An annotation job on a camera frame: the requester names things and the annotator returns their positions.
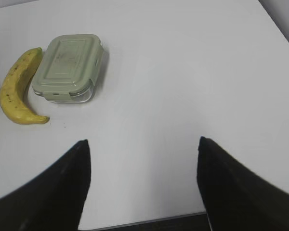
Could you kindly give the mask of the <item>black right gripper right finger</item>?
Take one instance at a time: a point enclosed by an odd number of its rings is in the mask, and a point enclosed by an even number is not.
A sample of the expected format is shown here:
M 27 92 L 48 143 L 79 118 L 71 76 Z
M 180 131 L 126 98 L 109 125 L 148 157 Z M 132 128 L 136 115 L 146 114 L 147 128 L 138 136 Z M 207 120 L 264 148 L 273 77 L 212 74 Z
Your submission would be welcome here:
M 289 193 L 201 137 L 197 184 L 213 231 L 289 231 Z

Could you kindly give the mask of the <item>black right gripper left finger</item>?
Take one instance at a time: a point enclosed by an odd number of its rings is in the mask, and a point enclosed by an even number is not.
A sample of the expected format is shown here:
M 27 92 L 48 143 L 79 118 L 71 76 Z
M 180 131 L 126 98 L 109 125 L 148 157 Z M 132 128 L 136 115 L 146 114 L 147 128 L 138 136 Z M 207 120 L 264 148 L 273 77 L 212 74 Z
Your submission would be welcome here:
M 91 182 L 89 142 L 0 198 L 0 231 L 76 231 Z

